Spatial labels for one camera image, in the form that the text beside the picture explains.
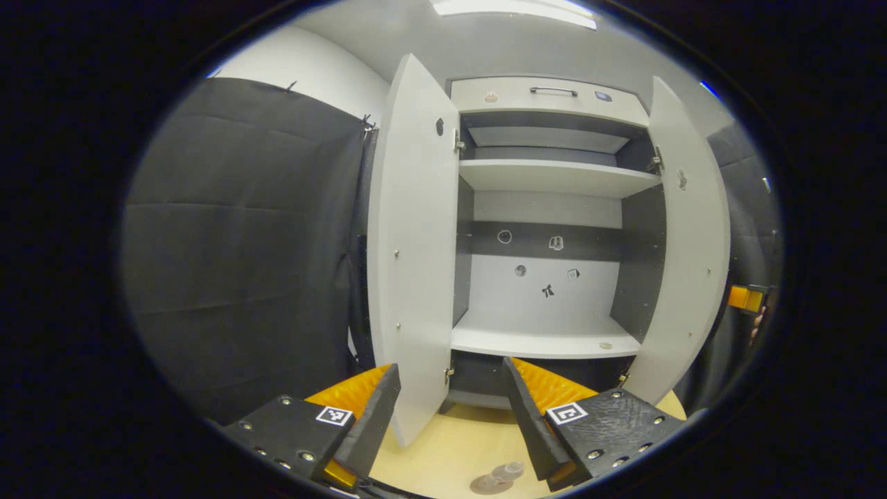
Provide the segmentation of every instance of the dark gray panel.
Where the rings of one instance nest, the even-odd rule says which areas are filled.
[[[581,151],[579,149],[561,149],[559,147],[477,147],[467,150],[465,157],[462,159],[569,161],[612,167],[618,166],[616,164],[616,156],[612,154]]]
[[[475,219],[475,190],[459,177],[456,213],[456,281],[453,286],[452,325],[468,311],[471,295],[471,225]]]
[[[477,406],[481,408],[511,408],[511,403],[506,396],[484,395],[483,393],[463,392],[461,390],[450,390],[450,392],[447,393],[446,401],[453,404],[465,404],[467,406]]]
[[[603,118],[540,111],[496,111],[462,115],[462,129],[490,126],[537,126],[567,130],[593,131],[634,139],[647,133],[646,129],[628,123]]]
[[[654,186],[622,200],[623,257],[610,316],[644,341],[662,285],[665,195]]]
[[[453,350],[452,365],[456,374],[450,378],[450,389],[486,395],[506,396],[502,384],[502,356]],[[615,387],[634,357],[611,359],[525,359],[527,362],[596,392]]]
[[[622,231],[606,227],[562,226],[519,222],[481,222],[471,225],[471,251],[476,255],[554,258],[565,260],[622,259]],[[511,231],[511,242],[498,240],[502,230]],[[563,237],[563,249],[548,247],[553,236]]]
[[[616,153],[616,166],[648,173],[647,166],[652,162],[653,156],[655,156],[653,143],[650,142],[650,136],[645,133],[641,137],[629,140],[619,149]]]

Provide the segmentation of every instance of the black curtain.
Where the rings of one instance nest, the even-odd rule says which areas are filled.
[[[361,120],[265,83],[211,78],[133,179],[122,275],[161,372],[228,424],[348,377]]]

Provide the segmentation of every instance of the drawer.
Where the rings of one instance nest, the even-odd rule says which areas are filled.
[[[544,87],[567,91],[546,90]],[[537,111],[583,115],[647,128],[638,97],[592,83],[530,76],[495,76],[451,82],[450,99],[460,113]]]

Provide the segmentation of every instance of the white wall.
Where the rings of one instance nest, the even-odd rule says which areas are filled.
[[[381,123],[389,83],[360,59],[294,26],[269,33],[221,66],[219,77],[244,78],[297,91],[358,118]]]

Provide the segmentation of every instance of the cabinet shelf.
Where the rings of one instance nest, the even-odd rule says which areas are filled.
[[[635,355],[640,344],[609,316],[594,321],[563,321],[540,328],[513,324],[500,328],[501,318],[483,317],[469,308],[452,330],[452,345],[463,352],[510,355],[532,359],[605,359]],[[610,348],[601,347],[609,344]]]
[[[459,174],[475,191],[584,194],[622,199],[662,183],[650,173],[583,162],[462,160]]]

